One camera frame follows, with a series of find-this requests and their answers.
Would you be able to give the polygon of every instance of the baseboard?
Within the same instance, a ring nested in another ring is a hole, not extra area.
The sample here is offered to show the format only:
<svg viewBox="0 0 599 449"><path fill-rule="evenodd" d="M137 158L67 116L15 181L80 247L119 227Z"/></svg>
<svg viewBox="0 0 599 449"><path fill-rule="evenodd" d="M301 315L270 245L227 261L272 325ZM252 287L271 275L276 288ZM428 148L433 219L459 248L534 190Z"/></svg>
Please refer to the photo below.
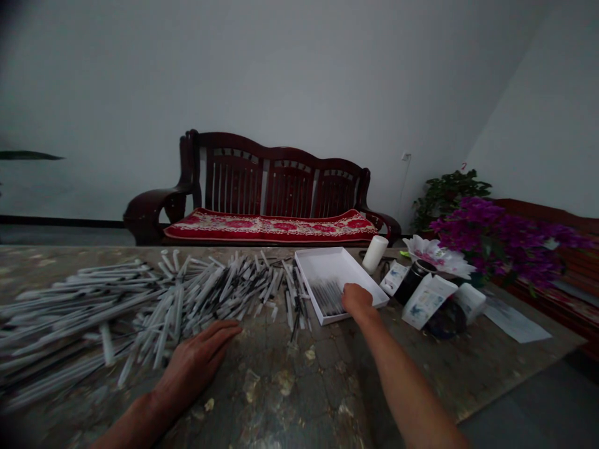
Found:
<svg viewBox="0 0 599 449"><path fill-rule="evenodd" d="M76 226L78 228L125 229L125 223L116 220L82 220L79 218L29 217L0 215L0 225Z"/></svg>

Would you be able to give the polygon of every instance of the white box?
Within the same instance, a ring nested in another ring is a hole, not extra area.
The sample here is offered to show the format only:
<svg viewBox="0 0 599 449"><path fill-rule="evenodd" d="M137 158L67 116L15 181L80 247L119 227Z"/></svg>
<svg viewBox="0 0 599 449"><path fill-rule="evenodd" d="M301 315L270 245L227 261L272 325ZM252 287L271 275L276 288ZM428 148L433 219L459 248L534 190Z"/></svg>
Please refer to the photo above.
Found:
<svg viewBox="0 0 599 449"><path fill-rule="evenodd" d="M487 297L470 284L462 284L454 294L454 301L464 311L466 324L471 325L476 317L485 311Z"/></svg>
<svg viewBox="0 0 599 449"><path fill-rule="evenodd" d="M301 277L308 288L310 300L321 326L349 318L350 315L344 313L335 316L323 316L310 288L310 280L337 278L342 285L348 282L358 284L373 295L373 306L376 309L386 306L389 302L389 297L385 292L345 248L302 249L295 252L295 260L298 263Z"/></svg>
<svg viewBox="0 0 599 449"><path fill-rule="evenodd" d="M406 277L408 271L410 271L409 266L404 266L397 261L393 261L391 268L389 268L389 272L380 283L382 290L389 296L395 295L395 292L404 280L404 277Z"/></svg>
<svg viewBox="0 0 599 449"><path fill-rule="evenodd" d="M420 330L433 316L447 297L457 290L457 285L429 273L416 287L401 314L401 319Z"/></svg>

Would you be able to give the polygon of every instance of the right hand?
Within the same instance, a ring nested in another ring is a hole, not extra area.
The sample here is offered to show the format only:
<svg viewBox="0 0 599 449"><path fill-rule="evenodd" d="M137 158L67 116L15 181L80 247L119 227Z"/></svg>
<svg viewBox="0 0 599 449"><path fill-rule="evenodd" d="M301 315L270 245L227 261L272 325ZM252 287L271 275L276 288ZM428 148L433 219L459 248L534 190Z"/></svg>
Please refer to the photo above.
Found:
<svg viewBox="0 0 599 449"><path fill-rule="evenodd" d="M373 296L358 284L345 284L341 302L345 311L355 320L374 312Z"/></svg>
<svg viewBox="0 0 599 449"><path fill-rule="evenodd" d="M216 321L177 346L152 392L157 406L177 413L189 407L210 383L229 343L241 331L238 321Z"/></svg>

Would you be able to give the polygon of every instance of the red seat cushion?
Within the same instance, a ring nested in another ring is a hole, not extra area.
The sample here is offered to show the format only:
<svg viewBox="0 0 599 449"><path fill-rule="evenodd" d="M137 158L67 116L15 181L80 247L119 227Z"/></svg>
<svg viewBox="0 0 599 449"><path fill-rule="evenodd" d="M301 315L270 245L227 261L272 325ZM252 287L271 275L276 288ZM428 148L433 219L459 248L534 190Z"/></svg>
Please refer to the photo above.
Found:
<svg viewBox="0 0 599 449"><path fill-rule="evenodd" d="M519 285L525 286L528 289L528 284L520 280ZM537 289L535 292L541 301L550 301L555 305L566 309L571 314L577 316L587 324L599 328L599 307L589 304L569 293L558 288Z"/></svg>
<svg viewBox="0 0 599 449"><path fill-rule="evenodd" d="M377 235L373 224L355 209L329 218L290 218L234 215L197 208L183 220L171 224L164 233L175 239L274 243L360 241Z"/></svg>

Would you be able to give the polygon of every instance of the open cardboard box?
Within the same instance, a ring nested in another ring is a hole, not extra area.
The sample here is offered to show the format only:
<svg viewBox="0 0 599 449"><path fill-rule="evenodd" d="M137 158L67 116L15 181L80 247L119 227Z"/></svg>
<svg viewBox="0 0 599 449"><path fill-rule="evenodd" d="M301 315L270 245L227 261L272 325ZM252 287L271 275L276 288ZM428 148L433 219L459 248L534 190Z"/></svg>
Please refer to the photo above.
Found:
<svg viewBox="0 0 599 449"><path fill-rule="evenodd" d="M387 294L374 282L374 279L356 262L345 248L302 249L295 252L299 272L308 287L308 294L318 316L321 326L349 318L348 313L325 317L314 298L310 281L336 278L341 289L347 282L353 282L368 290L373 295L373 306L384 307L389 302Z"/></svg>

